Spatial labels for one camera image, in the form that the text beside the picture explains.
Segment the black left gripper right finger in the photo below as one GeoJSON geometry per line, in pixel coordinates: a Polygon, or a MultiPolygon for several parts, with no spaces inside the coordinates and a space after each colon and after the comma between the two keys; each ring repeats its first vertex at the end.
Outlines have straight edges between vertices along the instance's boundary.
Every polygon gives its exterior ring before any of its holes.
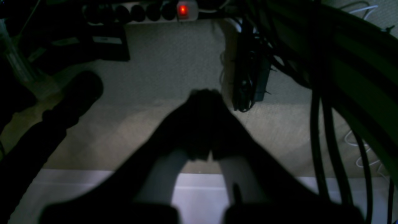
{"type": "Polygon", "coordinates": [[[227,224],[363,224],[360,210],[334,203],[293,177],[229,111],[221,94],[206,90],[214,129],[213,158],[229,197],[227,224]]]}

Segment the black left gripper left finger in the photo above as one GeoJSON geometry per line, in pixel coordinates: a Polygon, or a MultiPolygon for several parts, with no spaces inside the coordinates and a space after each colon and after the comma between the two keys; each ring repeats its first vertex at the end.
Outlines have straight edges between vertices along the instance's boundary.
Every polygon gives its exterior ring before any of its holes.
{"type": "Polygon", "coordinates": [[[47,206],[42,224],[178,224],[171,205],[174,186],[189,159],[206,159],[206,125],[215,91],[193,91],[152,136],[99,186],[47,206]]]}

